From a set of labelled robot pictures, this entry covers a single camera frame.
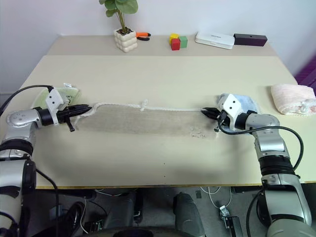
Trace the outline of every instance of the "green leaf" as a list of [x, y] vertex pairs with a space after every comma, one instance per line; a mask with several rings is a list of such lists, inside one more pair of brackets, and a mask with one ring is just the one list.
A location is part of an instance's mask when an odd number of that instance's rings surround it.
[[119, 2], [115, 0], [115, 4], [122, 13], [133, 14], [138, 10], [137, 0], [127, 0], [126, 2]]
[[105, 7], [107, 8], [107, 10], [115, 10], [116, 9], [116, 5], [115, 5], [115, 0], [105, 0]]
[[117, 12], [116, 9], [115, 9], [115, 10], [107, 10], [107, 11], [105, 12], [105, 14], [106, 14], [107, 17], [111, 17], [111, 16], [113, 16], [116, 12]]

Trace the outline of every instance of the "pink towel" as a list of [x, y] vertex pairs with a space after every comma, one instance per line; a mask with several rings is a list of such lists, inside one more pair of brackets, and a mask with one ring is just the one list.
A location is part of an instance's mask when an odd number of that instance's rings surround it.
[[316, 114], [316, 97], [312, 88], [305, 85], [276, 84], [271, 93], [277, 110], [285, 115]]

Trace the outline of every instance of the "white flower pot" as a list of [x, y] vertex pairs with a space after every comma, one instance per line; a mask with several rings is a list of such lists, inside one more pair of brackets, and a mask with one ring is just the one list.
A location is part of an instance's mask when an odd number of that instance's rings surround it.
[[117, 32], [118, 30], [114, 31], [114, 40], [117, 47], [125, 53], [135, 49], [137, 47], [136, 32], [133, 31], [125, 36], [122, 36]]

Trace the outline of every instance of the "beige table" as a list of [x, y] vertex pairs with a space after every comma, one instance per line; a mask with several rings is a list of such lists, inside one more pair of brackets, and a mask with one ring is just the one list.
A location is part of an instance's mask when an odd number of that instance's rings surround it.
[[[23, 86], [62, 86], [63, 82], [81, 90], [83, 103], [140, 104], [148, 99], [148, 106], [202, 108], [216, 106], [216, 96], [221, 93], [249, 95], [261, 112], [277, 116], [281, 125], [302, 136], [305, 153], [297, 174], [302, 182], [316, 181], [312, 142], [316, 117], [284, 116], [275, 109], [270, 86], [296, 82], [268, 44], [225, 50], [190, 40], [187, 49], [172, 52], [165, 38], [152, 37], [123, 54], [114, 48], [111, 37], [64, 37], [56, 41]], [[0, 121], [1, 137], [8, 111], [29, 108], [38, 92], [30, 89], [12, 100]], [[295, 163], [298, 142], [286, 131], [281, 134]], [[66, 126], [51, 126], [37, 132], [34, 160], [59, 188], [253, 185], [261, 180], [253, 141], [252, 136], [222, 133], [217, 138], [199, 139], [70, 133]], [[38, 188], [48, 186], [38, 178]]]

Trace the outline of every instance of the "dark purple box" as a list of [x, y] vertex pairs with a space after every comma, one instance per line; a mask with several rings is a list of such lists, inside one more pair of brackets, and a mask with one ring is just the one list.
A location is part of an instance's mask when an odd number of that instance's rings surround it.
[[234, 34], [235, 45], [264, 46], [267, 42], [266, 36]]

